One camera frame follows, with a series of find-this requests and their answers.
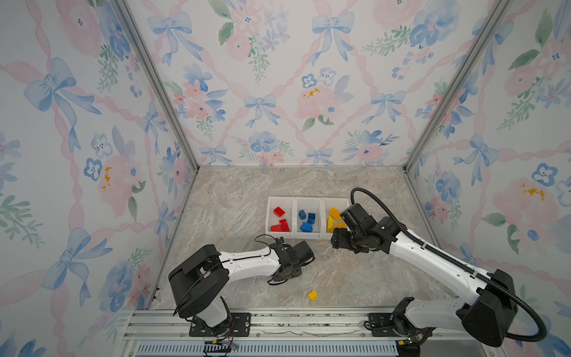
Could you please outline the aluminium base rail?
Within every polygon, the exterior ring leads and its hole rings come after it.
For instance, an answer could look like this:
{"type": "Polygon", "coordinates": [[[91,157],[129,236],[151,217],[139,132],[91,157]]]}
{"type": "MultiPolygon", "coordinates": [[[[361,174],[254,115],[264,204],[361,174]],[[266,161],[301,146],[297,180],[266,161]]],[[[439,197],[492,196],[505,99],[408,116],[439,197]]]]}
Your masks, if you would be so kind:
{"type": "Polygon", "coordinates": [[[248,336],[234,332],[217,344],[192,336],[194,324],[169,310],[133,314],[117,356],[505,356],[467,333],[437,329],[423,345],[403,337],[376,337],[364,326],[370,313],[385,308],[247,309],[248,336]]]}

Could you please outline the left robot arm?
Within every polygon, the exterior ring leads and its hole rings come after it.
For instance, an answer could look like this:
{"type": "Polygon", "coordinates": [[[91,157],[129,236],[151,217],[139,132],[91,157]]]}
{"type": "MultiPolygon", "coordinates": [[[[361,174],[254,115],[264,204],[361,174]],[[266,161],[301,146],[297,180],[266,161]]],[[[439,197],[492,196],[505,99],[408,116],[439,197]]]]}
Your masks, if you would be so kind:
{"type": "Polygon", "coordinates": [[[300,277],[302,268],[315,260],[305,241],[292,246],[275,238],[264,246],[257,251],[231,253],[205,245],[169,273],[176,303],[173,314],[191,323],[191,335],[226,337],[239,327],[242,318],[232,315],[221,296],[227,284],[268,277],[268,285],[278,286],[300,277]]]}

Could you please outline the left aluminium corner post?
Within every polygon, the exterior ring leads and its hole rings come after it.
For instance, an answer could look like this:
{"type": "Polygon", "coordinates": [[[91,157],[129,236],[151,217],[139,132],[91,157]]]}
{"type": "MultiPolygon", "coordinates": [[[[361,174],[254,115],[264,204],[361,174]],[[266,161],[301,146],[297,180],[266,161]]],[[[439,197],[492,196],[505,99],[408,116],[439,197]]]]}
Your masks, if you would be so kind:
{"type": "Polygon", "coordinates": [[[199,172],[199,165],[197,164],[196,159],[192,153],[190,143],[184,133],[183,126],[178,120],[174,112],[173,105],[167,97],[167,92],[161,81],[159,72],[153,62],[147,44],[145,43],[144,38],[141,36],[141,31],[139,30],[136,21],[132,16],[132,11],[129,9],[127,1],[111,0],[110,4],[113,10],[116,12],[121,25],[126,31],[126,37],[131,42],[134,48],[134,52],[138,56],[144,74],[147,80],[149,80],[150,87],[156,95],[161,108],[164,110],[167,122],[169,125],[171,125],[175,138],[181,145],[184,156],[190,162],[193,173],[197,174],[199,172]]]}

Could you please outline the yellow long lego brick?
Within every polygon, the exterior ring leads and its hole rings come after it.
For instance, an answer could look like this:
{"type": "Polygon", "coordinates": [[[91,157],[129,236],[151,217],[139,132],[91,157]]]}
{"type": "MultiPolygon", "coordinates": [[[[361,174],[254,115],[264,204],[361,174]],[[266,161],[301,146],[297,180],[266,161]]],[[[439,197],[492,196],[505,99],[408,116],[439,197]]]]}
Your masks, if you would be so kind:
{"type": "Polygon", "coordinates": [[[337,208],[331,208],[329,210],[329,215],[336,222],[340,222],[342,220],[341,213],[337,208]]]}
{"type": "Polygon", "coordinates": [[[346,229],[348,230],[348,227],[346,226],[345,223],[339,223],[335,226],[332,227],[332,231],[335,231],[336,229],[346,229]]]}

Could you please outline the yellow curved lego brick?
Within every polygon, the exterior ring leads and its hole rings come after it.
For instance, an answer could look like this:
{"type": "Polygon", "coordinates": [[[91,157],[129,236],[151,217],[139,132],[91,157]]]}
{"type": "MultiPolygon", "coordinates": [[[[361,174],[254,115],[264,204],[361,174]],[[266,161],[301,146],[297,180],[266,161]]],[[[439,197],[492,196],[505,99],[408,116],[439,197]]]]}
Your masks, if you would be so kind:
{"type": "Polygon", "coordinates": [[[335,227],[335,219],[333,217],[328,217],[327,220],[327,233],[332,233],[335,227]]]}

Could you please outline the aluminium corner post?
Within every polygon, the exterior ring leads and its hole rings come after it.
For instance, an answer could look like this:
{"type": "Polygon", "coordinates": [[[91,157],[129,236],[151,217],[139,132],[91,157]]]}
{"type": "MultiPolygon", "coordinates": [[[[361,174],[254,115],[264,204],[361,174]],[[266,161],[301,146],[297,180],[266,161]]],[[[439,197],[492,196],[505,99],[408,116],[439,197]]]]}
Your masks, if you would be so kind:
{"type": "Polygon", "coordinates": [[[141,31],[139,30],[136,21],[132,16],[132,11],[129,9],[127,1],[111,0],[110,4],[113,10],[116,12],[121,25],[126,31],[126,37],[131,42],[134,48],[134,52],[138,56],[144,74],[147,80],[149,80],[150,87],[156,95],[161,108],[164,110],[167,122],[169,125],[171,125],[175,138],[181,145],[184,156],[190,162],[193,173],[197,174],[199,172],[199,165],[197,164],[196,159],[192,153],[190,143],[184,133],[183,126],[178,120],[174,112],[173,105],[167,97],[167,92],[161,81],[159,72],[153,62],[147,44],[145,43],[144,38],[141,36],[141,31]]]}
{"type": "Polygon", "coordinates": [[[457,97],[465,82],[470,77],[475,63],[483,56],[492,37],[497,32],[501,23],[506,16],[506,12],[512,6],[513,1],[500,0],[492,3],[492,8],[489,15],[485,18],[480,33],[474,38],[473,43],[468,48],[466,57],[458,67],[457,72],[452,77],[449,87],[443,96],[443,101],[437,106],[434,116],[428,121],[427,126],[419,137],[419,141],[413,146],[412,153],[408,156],[407,161],[403,165],[403,170],[406,174],[413,171],[415,165],[420,161],[422,151],[430,141],[432,135],[437,130],[446,112],[452,105],[452,102],[457,97]]]}

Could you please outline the blue square lego brick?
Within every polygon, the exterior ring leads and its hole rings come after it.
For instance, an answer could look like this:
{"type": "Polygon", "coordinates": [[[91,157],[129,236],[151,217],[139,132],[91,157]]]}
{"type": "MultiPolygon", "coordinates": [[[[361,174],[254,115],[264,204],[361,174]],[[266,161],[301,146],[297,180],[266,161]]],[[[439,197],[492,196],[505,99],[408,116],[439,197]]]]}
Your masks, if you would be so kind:
{"type": "Polygon", "coordinates": [[[313,224],[308,222],[303,222],[300,226],[300,231],[303,233],[312,233],[313,232],[313,224]]]}

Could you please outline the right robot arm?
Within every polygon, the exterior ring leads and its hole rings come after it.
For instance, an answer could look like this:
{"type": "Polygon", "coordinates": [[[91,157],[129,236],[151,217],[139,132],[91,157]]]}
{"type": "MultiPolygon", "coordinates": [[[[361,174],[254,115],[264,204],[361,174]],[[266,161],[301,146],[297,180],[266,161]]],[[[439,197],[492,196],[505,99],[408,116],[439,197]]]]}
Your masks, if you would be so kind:
{"type": "Polygon", "coordinates": [[[334,248],[356,254],[382,251],[413,264],[454,293],[450,300],[404,297],[389,318],[369,321],[371,330],[392,330],[399,336],[422,339],[444,328],[464,331],[491,347],[502,345],[517,305],[493,285],[511,292],[513,281],[507,274],[488,273],[458,261],[390,217],[374,219],[359,204],[351,205],[340,216],[345,228],[334,230],[334,248]]]}

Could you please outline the small yellow lego brick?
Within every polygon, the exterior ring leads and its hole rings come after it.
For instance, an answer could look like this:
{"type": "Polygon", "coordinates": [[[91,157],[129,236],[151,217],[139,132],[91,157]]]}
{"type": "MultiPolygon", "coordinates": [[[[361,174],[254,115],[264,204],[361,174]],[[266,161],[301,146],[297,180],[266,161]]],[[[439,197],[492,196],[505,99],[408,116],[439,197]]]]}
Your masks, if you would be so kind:
{"type": "Polygon", "coordinates": [[[316,298],[318,298],[318,293],[313,290],[308,294],[308,298],[309,300],[314,301],[316,298]]]}

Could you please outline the right aluminium corner post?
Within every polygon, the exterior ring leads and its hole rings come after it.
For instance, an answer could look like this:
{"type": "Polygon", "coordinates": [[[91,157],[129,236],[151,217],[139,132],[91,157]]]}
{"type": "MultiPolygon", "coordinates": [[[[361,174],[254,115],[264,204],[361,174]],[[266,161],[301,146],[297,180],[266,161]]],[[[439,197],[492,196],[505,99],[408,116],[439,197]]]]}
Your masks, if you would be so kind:
{"type": "Polygon", "coordinates": [[[422,151],[430,141],[432,135],[437,130],[446,112],[452,105],[452,102],[457,97],[465,82],[470,77],[475,63],[483,56],[492,37],[497,32],[501,23],[506,16],[506,12],[512,6],[513,1],[500,0],[492,3],[492,8],[489,15],[485,18],[480,33],[474,38],[473,43],[468,48],[466,57],[458,67],[457,72],[452,77],[449,87],[443,96],[443,101],[437,106],[434,116],[428,121],[427,126],[419,137],[419,141],[413,146],[412,153],[408,156],[407,161],[403,165],[403,170],[406,174],[413,171],[415,165],[420,161],[422,151]]]}

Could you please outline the red long lego brick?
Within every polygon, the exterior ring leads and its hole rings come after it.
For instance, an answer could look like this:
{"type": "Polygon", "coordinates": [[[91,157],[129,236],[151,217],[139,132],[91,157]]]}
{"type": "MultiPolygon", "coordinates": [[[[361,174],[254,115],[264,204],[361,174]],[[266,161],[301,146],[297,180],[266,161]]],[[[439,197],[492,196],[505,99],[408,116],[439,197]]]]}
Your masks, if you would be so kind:
{"type": "Polygon", "coordinates": [[[290,232],[290,227],[286,219],[280,221],[280,230],[282,232],[290,232]]]}

